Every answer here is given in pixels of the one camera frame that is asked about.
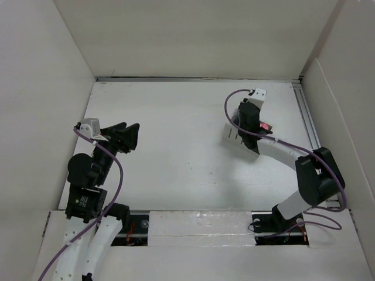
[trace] white panel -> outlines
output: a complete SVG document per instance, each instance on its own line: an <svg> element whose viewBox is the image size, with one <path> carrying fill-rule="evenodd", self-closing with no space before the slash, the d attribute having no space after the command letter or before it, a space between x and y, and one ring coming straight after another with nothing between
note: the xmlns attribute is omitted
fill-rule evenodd
<svg viewBox="0 0 375 281"><path fill-rule="evenodd" d="M60 226L65 218L63 212L53 212L53 215L32 280L37 280L43 266L61 246L64 228ZM345 225L346 222L342 220L347 221L347 218L339 218ZM178 227L183 227L182 223L178 222ZM97 281L123 280L124 276L129 280L156 281L300 281L301 278L304 281L373 280L362 249L353 244L349 244L347 248L339 246L316 249L301 245L241 248L170 245L111 247Z"/></svg>
<svg viewBox="0 0 375 281"><path fill-rule="evenodd" d="M346 1L304 79L319 139L332 148L375 275L375 2Z"/></svg>
<svg viewBox="0 0 375 281"><path fill-rule="evenodd" d="M255 246L251 211L150 212L148 246Z"/></svg>
<svg viewBox="0 0 375 281"><path fill-rule="evenodd" d="M132 210L270 210L296 191L296 174L288 166L266 156L255 159L221 140L227 122L224 100L241 88L267 90L261 119L273 126L275 136L309 147L290 83L96 83L86 117L98 118L103 128L123 121L141 124L137 149L118 155L125 171L118 202ZM246 96L233 97L229 111ZM79 139L75 153L92 150ZM118 179L114 165L104 185L107 202ZM61 209L68 194L66 184Z"/></svg>
<svg viewBox="0 0 375 281"><path fill-rule="evenodd" d="M318 59L375 193L373 34L375 1L348 1Z"/></svg>
<svg viewBox="0 0 375 281"><path fill-rule="evenodd" d="M361 248L349 210L344 210L341 213L329 213L324 210L316 209L312 210L310 213L326 215L337 221L343 228L341 231L336 231L317 225L306 224L310 248ZM304 219L305 221L315 221L336 227L336 225L329 220L315 215L304 214Z"/></svg>
<svg viewBox="0 0 375 281"><path fill-rule="evenodd" d="M93 82L52 0L0 1L0 211L56 208Z"/></svg>
<svg viewBox="0 0 375 281"><path fill-rule="evenodd" d="M66 216L64 212L52 211L46 228L45 237L42 247L40 247L39 256L37 257L35 269L31 280L37 281L46 265L54 257L54 255L62 248L64 233L66 228ZM47 272L43 281L50 281L56 268L57 261Z"/></svg>
<svg viewBox="0 0 375 281"><path fill-rule="evenodd" d="M29 280L38 259L48 211L0 216L0 280Z"/></svg>
<svg viewBox="0 0 375 281"><path fill-rule="evenodd" d="M96 76L298 78L337 0L54 0Z"/></svg>
<svg viewBox="0 0 375 281"><path fill-rule="evenodd" d="M303 85L319 140L332 151L343 174L359 238L369 265L375 270L375 199L342 113L317 60L311 65Z"/></svg>

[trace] white platform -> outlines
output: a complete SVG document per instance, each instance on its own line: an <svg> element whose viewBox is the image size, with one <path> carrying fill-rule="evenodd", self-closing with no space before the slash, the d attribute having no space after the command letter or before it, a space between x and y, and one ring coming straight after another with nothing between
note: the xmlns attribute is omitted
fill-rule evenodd
<svg viewBox="0 0 375 281"><path fill-rule="evenodd" d="M373 280L348 211L331 215L343 231L309 226L310 246L254 246L246 217L245 211L152 212L152 245L111 247L95 280ZM63 211L52 212L32 280L62 246L65 222Z"/></svg>
<svg viewBox="0 0 375 281"><path fill-rule="evenodd" d="M102 128L123 121L141 124L137 149L118 155L125 171L118 202L132 210L270 210L297 190L290 168L265 156L255 159L221 140L224 100L241 88L266 89L261 119L274 126L275 136L310 146L291 83L95 83L85 117L99 118ZM244 97L233 97L229 111ZM79 140L74 153L92 150ZM118 178L114 165L104 186L107 202ZM60 209L66 208L68 193L67 183Z"/></svg>

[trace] floor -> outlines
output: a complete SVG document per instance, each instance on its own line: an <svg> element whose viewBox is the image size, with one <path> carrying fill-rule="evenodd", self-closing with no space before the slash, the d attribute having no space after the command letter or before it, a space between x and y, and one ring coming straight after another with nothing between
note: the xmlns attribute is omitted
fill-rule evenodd
<svg viewBox="0 0 375 281"><path fill-rule="evenodd" d="M310 148L291 83L259 80L96 82L85 117L101 127L139 122L138 147L118 155L125 180L118 202L132 210L270 210L297 190L295 172L276 160L254 157L222 140L223 104L234 90L263 88L261 120L274 135ZM246 93L229 102L233 112ZM74 153L90 154L77 142ZM107 202L118 185L112 167ZM64 210L67 183L59 208Z"/></svg>

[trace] purple cable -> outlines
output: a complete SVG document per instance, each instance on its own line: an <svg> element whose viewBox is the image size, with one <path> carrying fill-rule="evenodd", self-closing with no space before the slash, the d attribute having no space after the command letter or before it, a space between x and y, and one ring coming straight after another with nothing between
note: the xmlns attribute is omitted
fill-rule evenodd
<svg viewBox="0 0 375 281"><path fill-rule="evenodd" d="M342 212L343 210L345 210L346 208L346 202L347 202L347 199L346 199L346 195L345 195L345 192L344 192L344 188L342 187L338 177L335 175L335 173L332 171L332 169L323 161L323 159L321 159L318 155L316 155L315 153L313 153L312 151L306 149L306 148L303 148L301 146L298 146L298 145L293 145L292 143L289 143L289 142L286 142L284 140L280 140L280 139L276 139L272 136L267 136L267 135L259 135L257 133L253 133L253 132L250 132L250 131L247 131L247 130L244 130L242 129L241 127L239 127L238 125L236 125L232 120L231 118L229 117L229 114L228 114L228 100L235 94L237 94L238 92L251 92L251 90L249 89L240 89L240 90L237 90L237 91L234 91L232 92L231 94L228 95L228 97L225 99L225 102L224 102L224 111L225 111L225 115L228 119L228 121L235 127L237 128L239 131L242 131L244 133L247 133L251 136L256 136L258 138L261 138L261 139L269 139L271 141L274 141L274 142L279 142L281 143L282 145L285 145L289 148L293 148L293 149L298 149L298 150L301 150L303 152L306 152L307 154L311 155L312 157L314 157L317 161L319 161L323 167L328 171L328 173L331 175L331 177L333 178L333 180L335 181L337 187L339 188L339 191L342 195L342 206L339 208L339 209L328 209L328 208L325 208L325 207L320 207L320 206L316 206L314 207L315 209L321 209L321 210L325 210L325 211L330 211L330 212ZM332 218L329 218L325 215L320 215L320 214L315 214L315 213L309 213L309 212L304 212L304 214L306 215L315 215L317 217L322 217L322 218L325 218L329 221L332 221L334 222L336 225L337 225L337 228L336 227L331 227L330 225L325 225L325 224L321 224L319 222L314 222L314 221L304 221L305 224L313 224L313 225L318 225L318 226L321 226L321 227L326 227L326 228L330 228L330 229L334 229L334 230L341 230L342 229L342 226L337 222L335 221L334 219ZM282 231L282 232L279 232L279 233L276 233L276 234L273 234L273 235L269 235L269 236L266 236L266 237L263 237L263 238L273 238L273 237L276 237L276 236L279 236L281 234L284 234L286 232L289 232L291 231L293 228L297 227L299 224L295 224L293 226L291 226L290 228L288 228L287 230L285 231Z"/></svg>
<svg viewBox="0 0 375 281"><path fill-rule="evenodd" d="M94 142L92 139L89 139L88 137L82 135L75 127L74 127L73 130L74 130L74 133L76 133L80 138L83 138L85 141L88 141L90 143ZM79 232L72 240L69 241L69 243L73 243L74 241L76 241L80 237L82 237L82 235L84 235L87 231L89 231L90 228L92 228L95 225L97 225L97 223L101 220L101 218L103 218L103 216L105 216L105 214L108 213L108 211L110 210L110 208L112 207L112 205L115 203L115 201L116 201L116 199L117 199L117 197L118 197L118 195L120 193L120 190L121 190L121 187L122 187L122 181L124 180L124 171L122 169L120 161L118 161L117 158L110 151L108 151L106 148L102 147L99 143L96 143L95 146L97 148L99 148L100 150L102 150L105 154L107 154L110 158L112 158L113 161L116 162L116 164L117 164L117 166L118 166L118 168L120 170L120 182L118 183L117 191L116 191L113 199L108 204L108 206L104 209L104 211L99 215L99 217L97 217L96 220L93 221L91 224L89 224L84 230L82 230L81 232ZM43 280L43 278L46 276L48 270L53 265L53 263L59 258L59 256L68 247L69 247L68 245L64 245L64 247L62 247L61 250L58 251L57 254L55 254L55 256L51 259L51 261L48 263L48 265L46 266L46 268L43 270L42 274L38 278L38 281L42 281Z"/></svg>

